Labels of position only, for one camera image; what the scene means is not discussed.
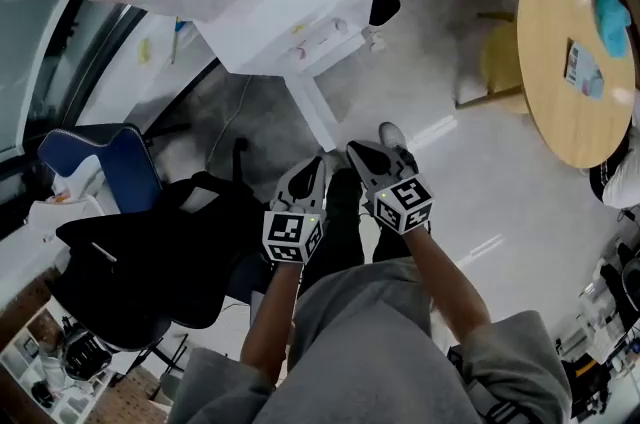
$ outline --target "wooden table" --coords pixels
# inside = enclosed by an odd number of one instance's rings
[[[583,95],[565,80],[571,40],[585,46],[599,65],[604,78],[601,100]],[[525,97],[545,143],[576,168],[605,161],[631,118],[631,46],[625,58],[608,55],[596,29],[594,0],[520,0],[517,42]]]

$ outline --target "blue chair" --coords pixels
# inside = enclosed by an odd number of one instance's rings
[[[84,125],[54,129],[38,148],[38,157],[54,172],[68,177],[95,155],[123,214],[148,211],[162,185],[144,139],[131,124]]]

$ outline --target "white cable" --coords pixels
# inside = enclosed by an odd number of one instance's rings
[[[216,139],[216,142],[213,144],[213,147],[211,148],[211,152],[209,152],[209,156],[207,157],[207,162],[204,165],[205,168],[209,166],[209,163],[211,162],[211,158],[213,157],[213,153],[216,151],[216,148],[218,147],[218,143],[220,143],[220,140],[224,136],[224,133],[227,130],[227,127],[229,127],[229,124],[233,122],[235,118],[238,116],[238,114],[240,113],[240,110],[242,109],[242,104],[244,103],[244,96],[247,93],[247,88],[249,88],[249,83],[251,82],[252,77],[253,77],[252,75],[249,76],[249,78],[247,79],[247,82],[244,84],[242,95],[240,95],[240,103],[238,104],[238,109],[236,109],[236,112],[233,115],[231,115],[231,118],[229,118],[229,120],[227,120],[227,123],[224,124],[222,131],[218,135],[218,139]]]

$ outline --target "turquoise cloth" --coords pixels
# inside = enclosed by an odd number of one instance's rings
[[[631,25],[629,11],[618,0],[596,0],[596,22],[609,56],[623,58],[627,54],[625,28]]]

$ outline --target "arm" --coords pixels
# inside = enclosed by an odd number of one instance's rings
[[[456,340],[462,342],[476,328],[491,323],[478,292],[424,227],[407,232],[403,238],[426,290]]]
[[[272,385],[286,358],[301,271],[302,264],[278,266],[240,352],[240,362],[258,369]]]

